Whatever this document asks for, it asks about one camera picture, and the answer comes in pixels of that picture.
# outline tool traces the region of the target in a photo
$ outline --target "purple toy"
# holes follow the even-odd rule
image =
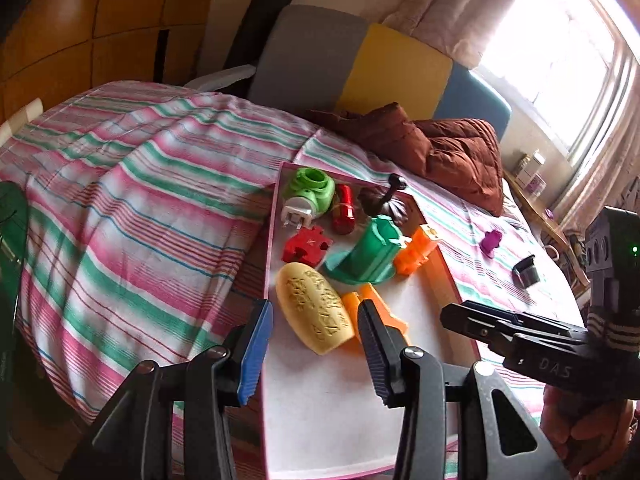
[[[494,249],[500,246],[502,233],[497,229],[484,234],[484,240],[480,242],[480,250],[489,258],[494,257]]]

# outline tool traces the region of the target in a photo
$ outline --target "curtain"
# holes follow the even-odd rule
[[[472,69],[514,1],[403,0],[383,23]]]
[[[602,207],[615,205],[620,192],[640,173],[640,77],[632,81],[610,133],[592,148],[554,209],[568,234],[583,235]]]

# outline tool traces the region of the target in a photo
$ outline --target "striped bedsheet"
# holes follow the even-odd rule
[[[246,319],[262,295],[264,221],[284,160],[380,184],[404,173],[285,112],[137,82],[69,99],[0,148],[0,180],[21,185],[31,205],[17,326],[87,421],[140,360],[183,362]],[[464,300],[580,323],[562,273],[524,226],[405,176]],[[478,243],[492,228],[505,236],[489,260]],[[532,253],[543,281],[528,293],[511,267]],[[538,416],[542,386],[500,371]],[[259,416],[258,399],[230,412],[242,478],[264,476]],[[174,443],[179,468],[180,406]],[[455,458],[452,449],[448,478]]]

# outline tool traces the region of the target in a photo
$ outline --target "orange plastic block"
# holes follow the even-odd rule
[[[427,224],[418,227],[407,247],[396,254],[394,265],[398,274],[413,274],[429,259],[429,254],[438,246],[439,240],[436,229],[430,228]]]
[[[370,283],[363,283],[360,286],[360,292],[350,292],[342,297],[342,304],[344,305],[351,323],[355,329],[356,337],[360,341],[360,332],[358,331],[358,306],[362,300],[371,300],[376,305],[376,309],[380,314],[382,323],[387,326],[393,326],[397,328],[402,335],[406,343],[410,346],[409,337],[407,332],[409,331],[409,325],[397,318],[391,313],[391,310],[386,306],[385,301],[380,297],[377,290]]]

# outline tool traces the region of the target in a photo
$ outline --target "red cylinder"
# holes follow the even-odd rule
[[[346,184],[336,184],[332,205],[332,227],[339,235],[348,235],[356,227],[353,215],[353,194]]]

